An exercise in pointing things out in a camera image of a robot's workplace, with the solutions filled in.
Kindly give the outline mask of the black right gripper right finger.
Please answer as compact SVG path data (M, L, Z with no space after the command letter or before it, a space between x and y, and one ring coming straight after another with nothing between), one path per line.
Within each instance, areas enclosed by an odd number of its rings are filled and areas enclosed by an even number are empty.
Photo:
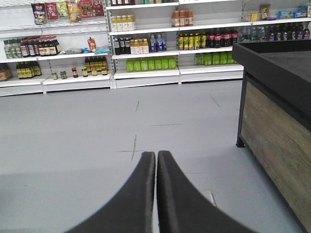
M156 197L162 233L251 233L213 206L189 181L167 150L158 152Z

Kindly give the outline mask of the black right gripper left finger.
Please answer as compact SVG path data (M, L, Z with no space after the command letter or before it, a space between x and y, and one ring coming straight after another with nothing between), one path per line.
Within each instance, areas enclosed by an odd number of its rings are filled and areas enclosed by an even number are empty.
M156 155L143 152L133 173L113 198L69 233L151 233Z

